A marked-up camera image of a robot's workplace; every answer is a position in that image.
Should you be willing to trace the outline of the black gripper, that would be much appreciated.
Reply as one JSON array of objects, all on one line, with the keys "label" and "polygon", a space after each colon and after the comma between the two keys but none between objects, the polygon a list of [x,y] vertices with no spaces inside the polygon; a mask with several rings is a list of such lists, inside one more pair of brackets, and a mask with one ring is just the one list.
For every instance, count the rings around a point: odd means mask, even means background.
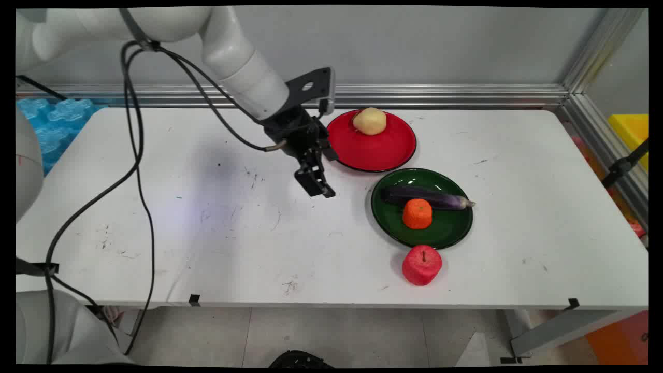
[{"label": "black gripper", "polygon": [[329,130],[321,123],[325,115],[323,108],[317,116],[310,115],[305,108],[297,106],[261,121],[265,134],[277,144],[284,142],[280,150],[294,157],[300,168],[295,179],[311,196],[325,198],[336,196],[336,191],[327,183],[322,158],[338,160],[338,154],[330,144]]}]

